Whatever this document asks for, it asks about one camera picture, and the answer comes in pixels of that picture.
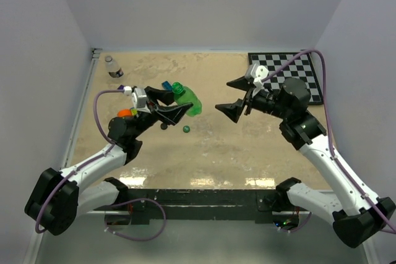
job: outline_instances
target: bottle label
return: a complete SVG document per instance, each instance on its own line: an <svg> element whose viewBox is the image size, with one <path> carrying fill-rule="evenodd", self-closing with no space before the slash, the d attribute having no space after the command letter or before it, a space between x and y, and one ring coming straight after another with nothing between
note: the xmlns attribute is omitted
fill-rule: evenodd
<svg viewBox="0 0 396 264"><path fill-rule="evenodd" d="M122 77L124 75L123 70L120 68L117 72L109 72L111 77L117 78Z"/></svg>

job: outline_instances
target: tan table surface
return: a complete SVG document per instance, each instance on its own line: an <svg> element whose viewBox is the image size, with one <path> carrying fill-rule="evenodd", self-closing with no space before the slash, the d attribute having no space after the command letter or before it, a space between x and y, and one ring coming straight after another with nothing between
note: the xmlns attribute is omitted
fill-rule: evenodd
<svg viewBox="0 0 396 264"><path fill-rule="evenodd" d="M107 54L123 68L120 79L107 74L103 63ZM201 100L202 114L185 116L165 131L156 123L138 138L144 143L138 157L107 177L118 178L129 187L192 189L272 188L297 177L314 189L329 189L316 168L282 137L279 119L253 111L235 124L214 108L243 98L244 92L225 84L242 76L247 67L247 53L102 53L72 164L106 145L92 113L93 97L99 91L120 84L161 88L165 80L179 81ZM131 107L129 97L103 95L98 112L105 131L120 109ZM322 106L309 110L325 125ZM183 132L184 125L191 127L190 133Z"/></svg>

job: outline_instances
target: checkerboard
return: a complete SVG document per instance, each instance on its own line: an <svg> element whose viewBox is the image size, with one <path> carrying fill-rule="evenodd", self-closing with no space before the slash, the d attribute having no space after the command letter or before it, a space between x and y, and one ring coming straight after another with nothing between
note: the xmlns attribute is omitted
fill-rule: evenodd
<svg viewBox="0 0 396 264"><path fill-rule="evenodd" d="M266 66L271 74L284 65L295 54L297 53L249 53L248 55L250 64L256 63ZM273 90L279 90L280 85L288 77L295 77L305 82L307 89L311 93L311 99L309 100L310 105L323 104L321 88L317 81L311 57L308 54L302 55L300 58L296 59L296 61L286 67L283 72L272 77L264 86L270 87Z"/></svg>

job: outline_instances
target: water bottle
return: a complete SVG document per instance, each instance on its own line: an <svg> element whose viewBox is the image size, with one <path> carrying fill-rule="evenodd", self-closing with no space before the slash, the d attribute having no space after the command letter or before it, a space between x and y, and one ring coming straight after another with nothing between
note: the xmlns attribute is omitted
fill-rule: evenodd
<svg viewBox="0 0 396 264"><path fill-rule="evenodd" d="M111 56L105 57L106 62L106 70L110 74L111 77L122 77L124 75L123 70L118 65L117 61L113 59Z"/></svg>
<svg viewBox="0 0 396 264"><path fill-rule="evenodd" d="M194 117L202 112L202 103L190 88L176 82L172 85L172 91L174 94L174 101L178 105L184 103L193 104L193 106L186 112L188 116Z"/></svg>

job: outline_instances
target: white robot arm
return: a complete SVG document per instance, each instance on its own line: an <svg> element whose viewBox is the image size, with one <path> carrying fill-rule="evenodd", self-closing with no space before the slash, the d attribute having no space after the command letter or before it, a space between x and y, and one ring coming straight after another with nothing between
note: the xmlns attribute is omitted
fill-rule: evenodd
<svg viewBox="0 0 396 264"><path fill-rule="evenodd" d="M292 178L277 186L276 202L283 206L279 209L287 204L302 207L330 223L346 245L357 247L385 227L375 208L389 219L396 209L394 202L389 197L380 198L356 175L339 152L329 147L331 142L326 130L307 110L311 94L306 84L288 78L281 89L265 90L262 81L267 74L264 66L251 65L245 76L227 83L229 87L246 91L244 99L232 104L218 104L216 108L235 123L245 108L245 115L256 109L283 119L280 130L284 138L318 169L337 199L330 199Z"/></svg>
<svg viewBox="0 0 396 264"><path fill-rule="evenodd" d="M152 87L124 87L120 92L132 95L137 114L110 120L107 139L111 144L77 165L60 171L49 168L39 177L25 206L25 213L37 222L37 232L43 232L38 228L40 224L44 230L59 235L77 216L118 200L125 201L127 187L114 178L89 186L133 160L142 146L136 138L154 123L176 125L192 106L192 103L169 106L174 102L173 92Z"/></svg>

